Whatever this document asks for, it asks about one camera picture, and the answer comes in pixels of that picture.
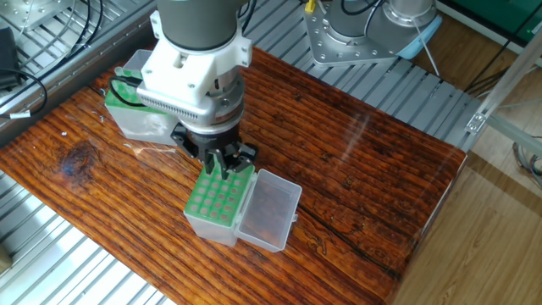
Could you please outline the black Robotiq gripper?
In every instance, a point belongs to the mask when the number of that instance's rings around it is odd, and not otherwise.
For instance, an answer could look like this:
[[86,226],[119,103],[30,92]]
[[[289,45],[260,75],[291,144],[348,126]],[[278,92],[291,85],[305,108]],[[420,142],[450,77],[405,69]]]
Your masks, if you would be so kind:
[[204,164],[207,175],[213,172],[215,160],[221,175],[238,173],[252,165],[257,157],[257,146],[241,140],[241,124],[237,122],[224,130],[195,131],[187,124],[178,123],[172,131],[172,140],[190,158],[198,158]]

